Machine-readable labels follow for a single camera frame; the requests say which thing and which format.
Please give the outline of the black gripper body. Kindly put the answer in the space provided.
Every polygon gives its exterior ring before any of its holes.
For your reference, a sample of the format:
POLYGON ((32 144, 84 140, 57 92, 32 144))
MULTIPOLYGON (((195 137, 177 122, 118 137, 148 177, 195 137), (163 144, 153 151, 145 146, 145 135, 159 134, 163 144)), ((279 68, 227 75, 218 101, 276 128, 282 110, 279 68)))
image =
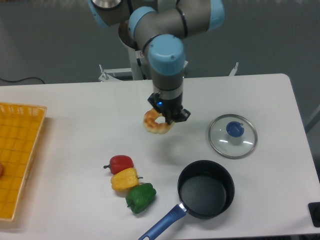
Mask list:
POLYGON ((160 93, 160 98, 163 100, 164 104, 164 114, 165 118, 167 119, 167 112, 170 110, 175 110, 175 109, 183 109, 182 106, 182 99, 183 99, 183 93, 181 92, 179 95, 174 95, 174 96, 163 96, 160 93))

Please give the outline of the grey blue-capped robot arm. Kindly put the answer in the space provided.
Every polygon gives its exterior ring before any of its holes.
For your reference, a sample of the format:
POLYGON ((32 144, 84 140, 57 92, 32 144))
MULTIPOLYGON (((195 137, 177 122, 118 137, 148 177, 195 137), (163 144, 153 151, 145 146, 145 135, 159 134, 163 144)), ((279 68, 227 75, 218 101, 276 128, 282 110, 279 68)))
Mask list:
POLYGON ((177 0, 174 8, 159 12, 156 0, 90 0, 99 24, 127 23, 128 37, 142 51, 153 83, 148 98, 166 123, 185 122, 183 73, 186 54, 182 40, 220 27, 225 20, 221 0, 177 0))

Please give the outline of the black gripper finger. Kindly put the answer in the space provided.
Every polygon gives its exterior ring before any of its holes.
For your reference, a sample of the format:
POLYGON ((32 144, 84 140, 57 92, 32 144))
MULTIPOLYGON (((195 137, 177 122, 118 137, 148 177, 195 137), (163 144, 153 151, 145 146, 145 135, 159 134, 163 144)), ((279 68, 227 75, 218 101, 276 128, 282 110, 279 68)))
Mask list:
POLYGON ((157 113, 159 113, 164 117, 165 116, 164 101, 160 98, 160 96, 161 95, 159 92, 152 93, 147 99, 147 101, 151 104, 151 106, 157 113))
POLYGON ((185 122, 191 113, 186 109, 169 110, 166 114, 166 122, 171 125, 173 123, 185 122))

